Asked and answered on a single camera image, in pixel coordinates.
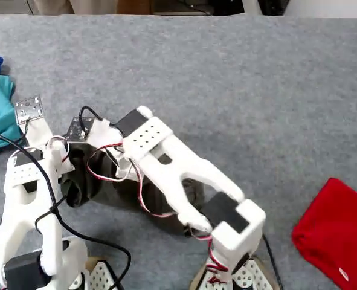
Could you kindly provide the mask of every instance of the red fabric bag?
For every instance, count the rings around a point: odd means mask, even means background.
[[[292,231],[292,242],[341,289],[357,290],[357,192],[330,178]]]

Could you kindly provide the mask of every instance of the gray carpet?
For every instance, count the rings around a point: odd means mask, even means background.
[[[152,108],[266,211],[286,289],[337,289],[290,232],[328,177],[357,190],[357,20],[10,16],[0,17],[0,55],[14,100],[41,95],[57,134],[82,105],[113,121]],[[0,215],[9,154],[0,155]],[[126,289],[187,289],[207,256],[205,244],[138,212],[90,202],[62,213],[130,249]],[[32,233],[21,251],[38,244]],[[123,269],[121,253],[89,252]],[[268,263],[263,245],[258,254]]]

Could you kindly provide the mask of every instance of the perforated metal plate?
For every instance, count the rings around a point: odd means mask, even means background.
[[[40,97],[27,98],[14,104],[17,124],[24,124],[25,121],[35,120],[43,117],[43,107]]]
[[[247,261],[245,267],[251,274],[253,274],[257,290],[273,290],[271,284],[269,284],[267,278],[254,260]]]
[[[207,272],[198,290],[273,290],[262,270],[254,260],[249,260],[233,275],[237,288],[230,283],[209,283],[213,273]]]
[[[90,290],[107,290],[114,285],[114,278],[112,278],[110,271],[103,262],[96,264],[89,278]]]

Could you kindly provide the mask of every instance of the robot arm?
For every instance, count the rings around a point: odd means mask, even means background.
[[[119,172],[126,171],[131,166],[129,160],[132,160],[162,191],[183,225],[209,233],[214,246],[211,255],[224,266],[223,271],[217,271],[216,277],[219,281],[230,282],[235,268],[240,268],[256,251],[262,237],[265,212],[253,201],[245,199],[243,191],[232,180],[211,162],[198,157],[146,107],[127,114],[115,125],[116,128],[108,124],[108,121],[96,120],[88,142],[94,143],[95,147],[121,142],[123,154],[111,149],[122,167]],[[98,138],[102,135],[110,136],[109,142]],[[171,159],[169,164],[158,160],[163,154]],[[134,173],[134,170],[130,171],[129,176],[136,180]],[[219,192],[205,205],[204,214],[189,202],[182,186],[185,178],[208,184]]]
[[[63,160],[66,149],[62,142],[45,144],[52,137],[44,118],[29,122],[29,149],[45,173],[55,194],[60,199],[57,180],[61,174],[73,170],[69,160]],[[35,228],[37,218],[53,206],[43,174],[22,153],[15,152],[8,160],[5,175],[5,205],[0,225],[0,284],[14,289],[66,290],[84,271],[87,249],[84,242],[62,239],[62,228],[54,214],[37,222],[42,234],[42,249],[16,256],[26,233]]]

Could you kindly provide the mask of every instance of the metal bracket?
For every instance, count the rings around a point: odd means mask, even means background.
[[[24,124],[27,120],[36,120],[43,117],[43,107],[40,97],[27,98],[18,101],[14,105],[16,121],[18,125]]]

